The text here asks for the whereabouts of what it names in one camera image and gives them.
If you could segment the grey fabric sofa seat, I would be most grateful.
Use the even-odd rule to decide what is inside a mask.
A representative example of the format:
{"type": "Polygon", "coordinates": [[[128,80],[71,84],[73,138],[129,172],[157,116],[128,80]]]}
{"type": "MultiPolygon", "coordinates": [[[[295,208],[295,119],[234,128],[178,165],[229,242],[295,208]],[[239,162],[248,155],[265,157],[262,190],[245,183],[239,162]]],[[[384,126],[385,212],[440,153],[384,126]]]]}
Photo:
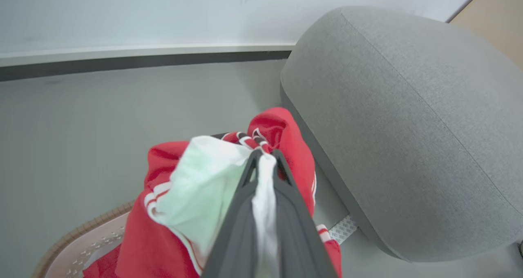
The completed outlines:
{"type": "Polygon", "coordinates": [[[523,238],[523,71],[483,38],[340,7],[299,38],[281,97],[389,256],[450,261],[523,238]]]}

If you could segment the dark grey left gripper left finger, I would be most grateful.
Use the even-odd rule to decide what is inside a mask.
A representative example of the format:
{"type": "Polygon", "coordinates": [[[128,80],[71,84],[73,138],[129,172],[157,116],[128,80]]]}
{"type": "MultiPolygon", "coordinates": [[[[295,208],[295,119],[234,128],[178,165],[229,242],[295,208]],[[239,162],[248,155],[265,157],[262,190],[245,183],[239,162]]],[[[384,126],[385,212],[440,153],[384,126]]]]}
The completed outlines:
{"type": "Polygon", "coordinates": [[[255,278],[258,250],[252,198],[257,187],[257,164],[262,152],[254,150],[239,178],[230,206],[202,278],[255,278]]]}

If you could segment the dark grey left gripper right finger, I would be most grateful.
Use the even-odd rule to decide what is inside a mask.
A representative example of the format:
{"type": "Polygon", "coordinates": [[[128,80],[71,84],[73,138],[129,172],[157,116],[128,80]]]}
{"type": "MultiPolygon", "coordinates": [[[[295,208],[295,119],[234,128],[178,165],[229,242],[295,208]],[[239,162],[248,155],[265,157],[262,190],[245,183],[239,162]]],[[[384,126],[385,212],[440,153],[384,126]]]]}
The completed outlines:
{"type": "Polygon", "coordinates": [[[273,172],[281,278],[339,278],[309,214],[284,154],[276,149],[273,172]]]}

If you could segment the red and white striped jersey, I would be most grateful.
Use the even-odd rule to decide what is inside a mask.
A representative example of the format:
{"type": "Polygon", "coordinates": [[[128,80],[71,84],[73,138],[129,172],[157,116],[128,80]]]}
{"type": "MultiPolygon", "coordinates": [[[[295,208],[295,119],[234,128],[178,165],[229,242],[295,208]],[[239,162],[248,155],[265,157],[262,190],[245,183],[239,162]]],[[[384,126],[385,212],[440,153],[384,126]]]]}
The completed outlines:
{"type": "MultiPolygon", "coordinates": [[[[83,270],[84,278],[202,278],[246,161],[257,149],[255,278],[281,278],[273,150],[284,154],[311,217],[317,183],[312,153],[293,116],[280,107],[255,116],[247,132],[153,146],[123,241],[83,270]]],[[[315,226],[342,278],[340,245],[324,225],[315,226]]]]}

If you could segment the white and black baseboard strip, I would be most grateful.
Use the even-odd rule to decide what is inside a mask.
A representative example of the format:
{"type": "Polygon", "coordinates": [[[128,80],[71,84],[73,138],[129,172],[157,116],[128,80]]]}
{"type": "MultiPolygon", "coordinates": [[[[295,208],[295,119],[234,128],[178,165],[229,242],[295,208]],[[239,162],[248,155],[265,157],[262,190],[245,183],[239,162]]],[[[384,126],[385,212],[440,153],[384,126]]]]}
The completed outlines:
{"type": "Polygon", "coordinates": [[[107,70],[258,62],[289,57],[291,43],[103,46],[0,53],[0,82],[107,70]]]}

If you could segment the white patterned tape strip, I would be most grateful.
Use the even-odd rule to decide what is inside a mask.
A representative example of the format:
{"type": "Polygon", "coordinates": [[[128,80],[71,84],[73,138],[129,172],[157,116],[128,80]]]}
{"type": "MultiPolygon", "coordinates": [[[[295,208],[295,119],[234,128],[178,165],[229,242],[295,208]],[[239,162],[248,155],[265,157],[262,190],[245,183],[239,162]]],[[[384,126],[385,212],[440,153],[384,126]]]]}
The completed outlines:
{"type": "Polygon", "coordinates": [[[349,214],[329,229],[329,235],[339,245],[341,245],[357,231],[358,227],[359,226],[354,218],[349,214]]]}

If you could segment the cream plastic basket brown rim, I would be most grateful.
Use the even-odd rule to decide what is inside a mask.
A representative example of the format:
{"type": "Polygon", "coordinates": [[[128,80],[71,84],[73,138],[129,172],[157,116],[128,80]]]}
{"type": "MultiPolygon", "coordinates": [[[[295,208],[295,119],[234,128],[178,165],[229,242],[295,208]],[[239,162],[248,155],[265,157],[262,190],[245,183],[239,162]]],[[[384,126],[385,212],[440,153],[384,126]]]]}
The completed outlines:
{"type": "Polygon", "coordinates": [[[123,241],[133,202],[81,224],[42,256],[31,278],[83,278],[83,270],[123,241]]]}

